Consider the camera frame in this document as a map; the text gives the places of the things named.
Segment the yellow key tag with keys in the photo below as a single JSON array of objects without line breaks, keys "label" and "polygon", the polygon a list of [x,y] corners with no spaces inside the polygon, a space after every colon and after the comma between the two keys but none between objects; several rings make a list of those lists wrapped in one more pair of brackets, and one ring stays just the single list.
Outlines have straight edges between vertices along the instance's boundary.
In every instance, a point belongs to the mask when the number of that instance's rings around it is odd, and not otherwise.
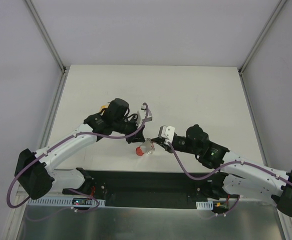
[{"label": "yellow key tag with keys", "polygon": [[108,108],[109,105],[110,105],[110,102],[107,102],[106,104],[102,105],[102,106],[100,107],[100,111],[102,111],[103,109]]}]

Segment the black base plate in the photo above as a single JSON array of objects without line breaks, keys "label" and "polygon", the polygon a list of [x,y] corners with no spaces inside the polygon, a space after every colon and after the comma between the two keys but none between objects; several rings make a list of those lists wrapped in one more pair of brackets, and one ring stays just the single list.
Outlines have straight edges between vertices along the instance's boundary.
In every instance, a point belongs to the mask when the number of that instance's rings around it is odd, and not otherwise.
[{"label": "black base plate", "polygon": [[102,171],[79,169],[84,183],[68,186],[64,194],[80,192],[108,207],[195,209],[208,199],[236,199],[223,190],[224,173],[204,180],[192,180],[181,172]]}]

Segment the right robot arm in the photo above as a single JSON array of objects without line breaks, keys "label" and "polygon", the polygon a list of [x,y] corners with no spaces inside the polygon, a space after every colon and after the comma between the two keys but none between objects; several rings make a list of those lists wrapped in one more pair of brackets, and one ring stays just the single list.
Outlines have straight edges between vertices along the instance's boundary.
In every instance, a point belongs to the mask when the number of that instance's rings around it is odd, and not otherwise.
[{"label": "right robot arm", "polygon": [[183,172],[192,180],[201,181],[203,178],[194,177],[186,170],[178,152],[194,155],[199,163],[211,169],[207,178],[221,175],[222,178],[211,184],[214,196],[220,198],[228,194],[260,200],[292,218],[292,170],[284,171],[254,164],[210,141],[208,134],[197,124],[189,127],[185,136],[177,135],[174,127],[164,125],[152,142],[174,154]]}]

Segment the left aluminium frame post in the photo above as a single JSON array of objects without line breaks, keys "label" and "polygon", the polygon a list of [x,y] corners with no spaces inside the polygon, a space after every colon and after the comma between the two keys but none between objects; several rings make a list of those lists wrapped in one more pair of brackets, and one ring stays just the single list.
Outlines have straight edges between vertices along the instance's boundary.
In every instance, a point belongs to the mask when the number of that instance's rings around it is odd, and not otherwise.
[{"label": "left aluminium frame post", "polygon": [[67,70],[67,66],[63,63],[46,27],[45,24],[40,17],[38,10],[36,9],[34,2],[32,0],[24,0],[23,1],[27,10],[29,11],[40,35],[42,36],[43,41],[46,44],[51,56],[53,57],[54,61],[56,62],[57,66],[59,67],[62,73],[65,73]]}]

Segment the red-handled metal keyring organizer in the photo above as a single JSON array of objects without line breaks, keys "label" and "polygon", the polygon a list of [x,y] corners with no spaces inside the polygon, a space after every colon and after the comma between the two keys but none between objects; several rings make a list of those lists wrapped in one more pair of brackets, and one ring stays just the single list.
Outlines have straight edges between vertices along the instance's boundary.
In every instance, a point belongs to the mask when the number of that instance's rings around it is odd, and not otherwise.
[{"label": "red-handled metal keyring organizer", "polygon": [[151,155],[155,151],[154,143],[150,138],[145,139],[145,141],[135,149],[137,156],[141,157],[145,154]]}]

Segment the right aluminium frame post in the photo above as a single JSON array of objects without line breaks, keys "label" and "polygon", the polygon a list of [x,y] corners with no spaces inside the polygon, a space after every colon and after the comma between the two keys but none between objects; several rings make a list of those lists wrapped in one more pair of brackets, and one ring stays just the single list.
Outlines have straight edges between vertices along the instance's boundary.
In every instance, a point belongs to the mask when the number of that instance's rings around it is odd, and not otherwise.
[{"label": "right aluminium frame post", "polygon": [[259,50],[262,42],[266,38],[267,34],[271,30],[271,28],[274,25],[275,21],[277,20],[277,18],[279,17],[279,15],[281,14],[281,12],[283,11],[284,7],[286,6],[286,4],[288,2],[289,2],[288,0],[279,0],[277,2],[274,10],[271,12],[271,15],[267,19],[265,25],[263,26],[261,32],[259,33],[257,39],[255,40],[252,48],[250,49],[248,55],[246,56],[243,64],[238,69],[238,73],[239,73],[240,76],[242,76],[244,71],[247,69],[249,63],[252,61],[253,57],[255,56],[257,51]]}]

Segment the aluminium frame post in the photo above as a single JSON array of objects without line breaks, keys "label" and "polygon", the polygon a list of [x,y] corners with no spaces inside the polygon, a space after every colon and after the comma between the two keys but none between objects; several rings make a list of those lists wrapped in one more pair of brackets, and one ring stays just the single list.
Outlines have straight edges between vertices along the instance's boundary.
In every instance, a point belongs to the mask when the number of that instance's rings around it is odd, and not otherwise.
[{"label": "aluminium frame post", "polygon": [[57,66],[59,67],[62,73],[65,73],[67,70],[67,66],[63,63],[46,27],[45,24],[40,17],[38,10],[36,9],[34,2],[32,0],[24,0],[23,1],[27,10],[29,11],[40,35],[42,36],[43,41],[46,44],[51,56],[53,57],[54,61],[56,62]]},{"label": "aluminium frame post", "polygon": [[240,76],[242,76],[244,71],[247,69],[249,63],[252,61],[253,57],[255,56],[257,51],[259,50],[262,42],[266,38],[267,34],[271,30],[271,28],[274,25],[275,21],[277,20],[277,18],[279,17],[279,15],[281,14],[281,12],[283,11],[284,7],[286,6],[286,4],[288,2],[289,2],[288,0],[279,0],[277,2],[274,10],[271,12],[271,15],[267,19],[265,25],[263,26],[261,32],[259,33],[257,39],[255,40],[252,48],[250,49],[248,55],[246,56],[243,64],[238,69],[238,73],[239,73]]}]

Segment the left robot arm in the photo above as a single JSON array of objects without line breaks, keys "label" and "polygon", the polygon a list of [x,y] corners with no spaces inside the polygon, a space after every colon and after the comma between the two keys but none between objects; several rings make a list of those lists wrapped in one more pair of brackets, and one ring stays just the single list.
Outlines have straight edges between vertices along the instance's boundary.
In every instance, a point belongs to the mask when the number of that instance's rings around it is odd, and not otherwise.
[{"label": "left robot arm", "polygon": [[147,103],[143,103],[137,113],[130,114],[129,104],[116,98],[98,113],[84,119],[74,131],[58,142],[34,152],[28,148],[23,150],[17,162],[15,181],[33,200],[53,190],[65,194],[77,191],[82,195],[90,195],[95,184],[86,170],[81,167],[59,170],[58,166],[101,139],[125,139],[128,144],[143,143],[143,129],[151,119]]}]

